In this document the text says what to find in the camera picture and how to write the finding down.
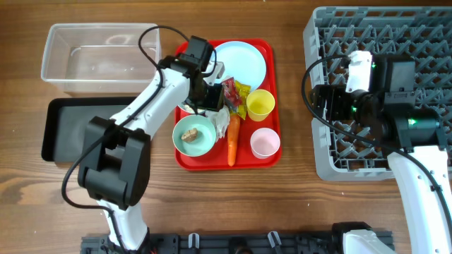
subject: gray dish rack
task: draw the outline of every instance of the gray dish rack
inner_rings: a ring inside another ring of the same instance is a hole
[[[416,107],[442,117],[452,158],[452,8],[451,7],[318,7],[303,32],[306,65],[334,54],[367,50],[400,54],[416,61]],[[312,87],[345,84],[340,59],[310,73]],[[360,136],[369,129],[354,121],[337,127]],[[379,181],[393,178],[378,148],[336,133],[316,119],[311,123],[317,174],[327,181]],[[449,175],[452,174],[449,159]]]

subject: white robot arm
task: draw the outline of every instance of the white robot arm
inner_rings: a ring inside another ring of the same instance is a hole
[[[410,155],[431,171],[436,182],[443,188],[450,207],[452,195],[448,181],[447,152],[432,145],[414,147],[414,152]],[[388,163],[402,195],[412,253],[451,253],[451,237],[444,211],[429,179],[418,166],[399,154],[390,154]],[[373,231],[365,229],[345,233],[343,250],[345,254],[394,253],[378,240]]]
[[[209,63],[207,72],[212,71],[214,64],[214,61]],[[213,74],[204,78],[206,84],[214,84],[215,79],[222,75],[224,69],[222,62],[216,62]],[[182,73],[172,70],[171,68],[162,69],[162,73],[164,77],[162,89],[155,99],[136,116],[134,121],[125,125],[125,128],[132,131],[142,129],[152,138],[171,111],[177,107],[178,104],[184,102],[189,96],[189,78],[184,77]],[[121,124],[130,116],[130,114],[132,114],[132,112],[139,108],[144,101],[157,90],[159,83],[160,76],[156,73],[149,86],[142,91],[127,108],[111,117],[111,119],[115,120],[115,124]],[[148,227],[143,221],[141,214],[141,204],[138,202],[136,205],[129,206],[126,210],[122,210],[118,205],[103,199],[98,200],[97,203],[114,210],[114,216],[118,222],[119,234],[122,237],[126,249],[138,250],[148,232]],[[107,213],[105,213],[105,216],[110,228],[109,239],[112,243],[119,246],[112,220]]]
[[[347,85],[316,85],[310,94],[312,107],[304,94],[305,74],[302,85],[305,104],[320,122],[333,130],[392,152],[387,156],[388,164],[402,196],[412,252],[451,253],[448,221],[452,195],[446,136],[433,109],[415,107],[414,60],[361,51],[330,57],[334,58],[346,59],[343,64],[348,68]],[[328,58],[313,63],[308,71],[325,60]],[[370,127],[378,141],[367,141],[337,129],[322,115],[330,121],[353,119]],[[371,231],[352,230],[344,233],[342,240],[342,251],[347,254],[393,253]]]

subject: transparent plastic container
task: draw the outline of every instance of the transparent plastic container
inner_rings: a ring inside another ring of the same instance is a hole
[[[147,23],[73,23],[50,28],[41,78],[69,93],[142,92],[155,67],[138,48]],[[142,40],[156,62],[161,59],[159,30]]]

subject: black tray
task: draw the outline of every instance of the black tray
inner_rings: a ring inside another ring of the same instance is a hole
[[[82,153],[85,127],[94,117],[109,119],[135,97],[60,98],[49,103],[41,156],[47,162],[73,162]]]

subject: wood grain surface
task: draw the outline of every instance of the wood grain surface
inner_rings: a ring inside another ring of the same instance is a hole
[[[258,37],[275,53],[283,150],[279,163],[270,169],[189,173],[174,160],[170,115],[153,140],[150,182],[142,199],[152,233],[293,232],[364,221],[393,231],[396,250],[410,252],[395,181],[337,183],[316,175],[312,117],[299,93],[306,70],[302,32],[313,10],[363,1],[97,2],[20,0],[0,5],[0,253],[78,253],[82,236],[108,232],[102,211],[77,210],[62,200],[61,180],[68,165],[44,162],[40,155],[47,105],[68,97],[40,79],[49,28],[55,23],[96,22],[165,24],[213,40]],[[164,55],[173,54],[182,42],[172,32],[161,32]],[[74,177],[69,196],[94,203]]]

